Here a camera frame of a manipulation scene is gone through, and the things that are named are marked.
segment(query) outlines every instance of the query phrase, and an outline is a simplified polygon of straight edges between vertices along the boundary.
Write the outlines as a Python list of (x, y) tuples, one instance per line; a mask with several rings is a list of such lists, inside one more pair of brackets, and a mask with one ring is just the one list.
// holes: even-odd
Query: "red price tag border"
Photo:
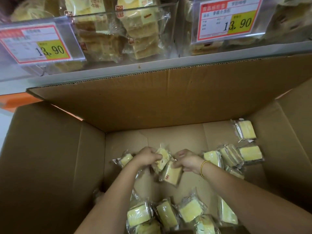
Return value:
[(55, 25), (41, 25), (41, 26), (33, 26), (33, 27), (23, 27), (23, 28), (10, 28), (10, 29), (7, 29), (7, 30), (3, 30), (3, 31), (9, 31), (9, 30), (29, 30), (29, 29), (42, 29), (42, 28), (50, 28), (50, 27), (53, 27), (56, 34), (57, 34), (57, 37), (59, 38), (59, 40), (61, 41), (62, 45), (64, 46), (64, 49), (68, 55), (68, 57), (66, 58), (60, 58), (60, 59), (46, 59), (46, 60), (34, 60), (34, 61), (23, 61), (23, 62), (19, 62), (18, 59), (14, 56), (14, 54), (10, 51), (10, 49), (5, 45), (5, 43), (2, 41), (2, 39), (0, 38), (0, 42), (2, 43), (2, 45), (6, 48), (6, 50), (8, 51), (8, 53), (10, 53), (10, 55), (16, 60), (16, 62), (18, 64), (28, 64), (28, 63), (37, 63), (37, 62), (49, 62), (49, 61), (62, 61), (62, 60), (68, 60), (68, 59), (71, 59), (71, 55), (68, 53), (68, 50), (67, 50), (67, 46), (64, 44), (63, 42), (63, 39), (61, 38), (57, 28)]
[(241, 35), (241, 34), (244, 34), (244, 33), (249, 33), (251, 30), (252, 30), (252, 27), (254, 25), (254, 22), (255, 22), (255, 19), (257, 18), (258, 16), (258, 12), (259, 12), (259, 9), (260, 9), (260, 6), (262, 4), (262, 0), (259, 1), (259, 5), (258, 5), (258, 8), (256, 10), (256, 13), (255, 13), (255, 18), (253, 19), (252, 21), (252, 24), (250, 25), (250, 29), (248, 31), (244, 31), (244, 32), (240, 32), (240, 33), (233, 33), (233, 34), (224, 34), (224, 35), (219, 35), (219, 36), (213, 36), (213, 37), (208, 37), (208, 38), (202, 38), (200, 39), (199, 36), (200, 36), (200, 24), (201, 24), (201, 16), (202, 16), (202, 12), (200, 10), (200, 20), (198, 22), (198, 32), (197, 32), (197, 41), (204, 41), (204, 40), (207, 40), (207, 39), (218, 39), (218, 38), (222, 38), (224, 36), (232, 36), (232, 35)]

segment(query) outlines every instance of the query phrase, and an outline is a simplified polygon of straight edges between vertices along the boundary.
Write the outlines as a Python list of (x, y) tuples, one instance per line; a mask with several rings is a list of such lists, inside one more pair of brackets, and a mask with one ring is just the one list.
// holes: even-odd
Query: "hand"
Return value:
[(175, 158), (177, 159), (177, 161), (173, 164), (174, 168), (179, 168), (183, 166), (183, 171), (193, 172), (198, 175), (200, 174), (200, 167), (205, 161), (188, 149), (183, 149), (177, 152)]
[(157, 160), (162, 159), (162, 155), (159, 153), (155, 153), (156, 151), (157, 149), (155, 148), (144, 147), (137, 155), (134, 156), (132, 160), (135, 161), (139, 167), (151, 165)]

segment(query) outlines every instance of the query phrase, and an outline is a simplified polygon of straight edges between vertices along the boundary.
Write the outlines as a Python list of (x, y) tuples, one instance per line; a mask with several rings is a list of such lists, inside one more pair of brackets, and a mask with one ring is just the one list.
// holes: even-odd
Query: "yellow price label section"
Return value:
[(255, 19), (256, 11), (248, 11), (232, 15), (228, 34), (249, 32)]
[(49, 40), (49, 41), (41, 41), (37, 42), (40, 50), (37, 49), (40, 55), (44, 54), (48, 60), (61, 60), (61, 59), (68, 59), (70, 56), (66, 51), (63, 43), (57, 40)]

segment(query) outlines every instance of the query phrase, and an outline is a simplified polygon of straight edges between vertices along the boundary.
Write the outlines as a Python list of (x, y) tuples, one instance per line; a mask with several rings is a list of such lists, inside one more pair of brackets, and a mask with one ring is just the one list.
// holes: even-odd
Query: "person's right arm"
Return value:
[[(204, 159), (189, 151), (176, 154), (175, 167), (200, 175)], [(231, 175), (210, 162), (205, 162), (202, 174), (216, 193), (230, 206), (251, 234), (311, 234), (312, 214), (265, 191), (243, 179)]]

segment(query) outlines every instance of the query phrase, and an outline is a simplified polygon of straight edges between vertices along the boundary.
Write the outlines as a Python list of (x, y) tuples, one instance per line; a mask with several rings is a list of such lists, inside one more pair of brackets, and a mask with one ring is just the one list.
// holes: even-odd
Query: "person's left arm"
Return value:
[(151, 147), (142, 149), (119, 173), (75, 234), (123, 234), (135, 177), (144, 166), (162, 159)]

